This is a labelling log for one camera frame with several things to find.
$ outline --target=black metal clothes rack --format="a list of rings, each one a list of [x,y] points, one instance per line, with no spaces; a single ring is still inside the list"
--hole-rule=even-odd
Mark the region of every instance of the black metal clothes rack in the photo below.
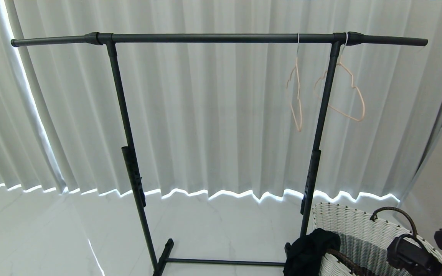
[[[167,263],[196,263],[196,264],[229,264],[229,265],[251,265],[251,266],[275,266],[283,267],[282,262],[261,262],[261,261],[233,261],[233,260],[208,260],[208,259],[181,259],[170,258],[173,248],[173,239],[168,239],[165,249],[160,256],[156,258],[151,233],[146,220],[146,198],[142,189],[139,166],[135,153],[134,140],[130,130],[129,116],[127,113],[124,88],[120,77],[119,64],[117,60],[116,43],[330,43],[330,61],[328,63],[328,73],[323,90],[322,103],[316,126],[315,140],[312,148],[312,157],[308,168],[307,182],[305,186],[304,197],[301,202],[300,213],[303,215],[300,236],[307,232],[310,208],[312,206],[313,192],[320,162],[320,142],[322,139],[325,116],[327,114],[328,100],[332,89],[333,77],[337,65],[340,46],[368,44],[389,44],[389,45],[409,45],[426,46],[427,39],[394,37],[394,36],[374,36],[363,35],[361,33],[331,33],[331,34],[113,34],[113,33],[88,33],[76,36],[46,37],[32,39],[12,39],[11,45],[14,47],[33,46],[33,45],[51,45],[51,44],[74,44],[88,43],[93,45],[106,45],[114,76],[115,89],[119,102],[122,122],[127,139],[127,146],[122,147],[122,153],[129,174],[130,186],[132,188],[135,204],[139,213],[146,246],[149,251],[149,257],[153,265],[153,276],[161,276]],[[289,250],[289,243],[285,245],[285,251]]]

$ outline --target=tiled floor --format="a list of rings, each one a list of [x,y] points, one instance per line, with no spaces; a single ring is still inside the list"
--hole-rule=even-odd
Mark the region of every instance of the tiled floor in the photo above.
[[[314,202],[325,201],[316,197]],[[339,203],[373,211],[394,199]],[[171,257],[284,262],[284,243],[299,235],[300,198],[236,198],[174,193],[147,196],[157,257],[172,238]],[[383,214],[387,219],[391,215]],[[165,276],[282,275],[282,268],[168,264]],[[23,193],[0,187],[0,276],[147,276],[152,267],[132,195]]]

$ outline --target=garment rack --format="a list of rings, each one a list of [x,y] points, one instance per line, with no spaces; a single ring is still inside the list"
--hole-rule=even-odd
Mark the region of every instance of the garment rack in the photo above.
[[[93,45],[106,45],[110,58],[112,74],[114,76],[115,89],[119,102],[122,122],[127,140],[127,146],[122,147],[125,165],[129,175],[130,186],[132,188],[135,204],[139,213],[146,246],[153,266],[153,276],[161,276],[167,263],[193,263],[193,264],[228,264],[228,265],[250,265],[250,266],[275,266],[283,267],[282,262],[261,262],[261,261],[234,261],[234,260],[208,260],[208,259],[181,259],[170,258],[173,248],[173,239],[168,239],[165,249],[160,256],[156,258],[151,233],[146,220],[146,197],[142,189],[139,166],[135,153],[132,131],[130,130],[129,116],[124,96],[124,88],[120,77],[119,63],[117,60],[116,43],[330,43],[330,61],[328,62],[328,73],[323,90],[322,103],[316,126],[315,140],[313,142],[312,157],[308,168],[307,182],[305,185],[304,197],[301,201],[300,213],[303,215],[300,236],[307,233],[310,217],[310,208],[312,206],[313,192],[315,190],[316,176],[320,162],[320,142],[322,139],[323,126],[332,89],[333,76],[339,56],[340,46],[352,46],[358,44],[389,44],[389,45],[408,45],[408,46],[426,46],[427,39],[395,37],[395,36],[375,36],[363,35],[361,33],[330,33],[330,34],[114,34],[114,33],[88,33],[85,35],[45,37],[32,39],[12,39],[11,45],[14,47],[33,46],[33,45],[51,45],[51,44],[75,44],[88,43]],[[284,246],[285,252],[289,250],[290,244]]]

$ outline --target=hanger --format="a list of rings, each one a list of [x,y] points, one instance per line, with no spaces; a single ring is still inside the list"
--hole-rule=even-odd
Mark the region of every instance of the hanger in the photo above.
[[[303,126],[303,111],[301,108],[301,99],[300,99],[300,71],[298,70],[298,52],[300,51],[300,34],[298,33],[298,49],[296,49],[296,61],[295,65],[293,67],[293,70],[291,70],[291,74],[289,75],[289,79],[286,82],[286,94],[288,95],[289,100],[289,106],[291,107],[291,112],[293,113],[293,119],[294,124],[296,125],[296,129],[298,132],[301,132],[302,126]],[[291,102],[291,97],[289,96],[289,93],[287,91],[287,86],[289,85],[289,82],[291,81],[291,78],[293,77],[293,72],[296,70],[297,80],[298,80],[298,93],[296,94],[296,98],[298,99],[299,105],[300,105],[300,123],[298,124],[298,121],[296,120],[296,115],[294,114],[293,109],[293,103]]]
[[[358,92],[359,98],[361,99],[361,104],[363,105],[363,113],[361,114],[361,118],[357,119],[354,118],[350,115],[345,114],[344,112],[338,110],[337,108],[333,107],[332,105],[328,105],[328,107],[332,108],[333,110],[339,112],[340,114],[346,116],[349,119],[352,119],[356,122],[361,122],[364,119],[364,114],[366,112],[366,105],[364,104],[364,99],[363,99],[363,95],[361,94],[361,91],[359,90],[359,87],[357,85],[354,85],[354,75],[352,74],[351,70],[349,70],[343,63],[342,63],[342,58],[344,55],[344,49],[347,45],[347,40],[349,39],[349,34],[345,33],[345,44],[344,47],[342,48],[342,53],[340,54],[340,59],[339,59],[339,63],[337,63],[337,66],[341,66],[342,68],[344,68],[344,70],[351,76],[351,88],[355,89]],[[323,73],[323,76],[319,77],[319,79],[315,82],[315,85],[313,86],[313,94],[321,101],[321,97],[316,93],[316,86],[318,84],[319,81],[323,80],[325,78],[325,76],[327,75],[328,70],[326,70]]]

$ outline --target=white curtain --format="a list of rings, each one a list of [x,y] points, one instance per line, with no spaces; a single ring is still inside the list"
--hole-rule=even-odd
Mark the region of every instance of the white curtain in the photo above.
[[[366,117],[328,111],[317,190],[398,197],[414,176],[442,102],[442,1],[17,0],[15,36],[102,33],[333,33],[422,37],[427,47],[346,47]],[[146,190],[303,191],[319,100],[312,87],[329,45],[302,44],[304,123],[292,123],[284,86],[296,44],[118,44],[118,59]],[[130,189],[126,145],[105,47],[20,51],[37,108],[70,190]],[[295,98],[296,82],[290,83]],[[359,117],[339,69],[330,102]]]
[[[3,18],[0,9],[0,184],[25,190],[63,187]]]

